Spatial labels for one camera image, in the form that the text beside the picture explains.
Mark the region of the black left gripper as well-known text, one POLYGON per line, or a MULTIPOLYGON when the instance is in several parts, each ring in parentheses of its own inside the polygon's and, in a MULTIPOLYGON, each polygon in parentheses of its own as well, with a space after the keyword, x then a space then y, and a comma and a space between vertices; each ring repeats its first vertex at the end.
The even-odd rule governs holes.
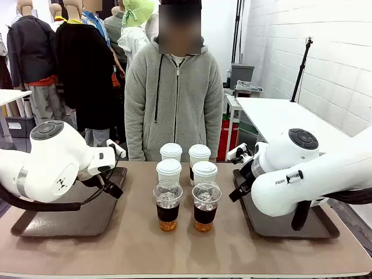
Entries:
POLYGON ((97 174, 87 180, 81 181, 81 183, 86 187, 97 188, 97 190, 89 198, 87 198, 87 200, 94 200, 103 192, 111 195, 116 199, 119 199, 123 194, 123 190, 118 185, 111 182, 108 178, 102 177, 100 174, 97 174))

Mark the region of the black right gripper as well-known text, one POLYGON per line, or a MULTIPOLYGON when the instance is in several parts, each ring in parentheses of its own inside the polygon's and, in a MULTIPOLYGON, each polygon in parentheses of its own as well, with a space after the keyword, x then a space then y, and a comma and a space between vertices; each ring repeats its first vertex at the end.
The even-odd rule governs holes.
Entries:
POLYGON ((251 170, 252 163, 253 161, 248 161, 240 169, 235 169, 232 172, 235 190, 229 194, 229 197, 233 202, 236 202, 251 191, 252 185, 256 180, 251 170))

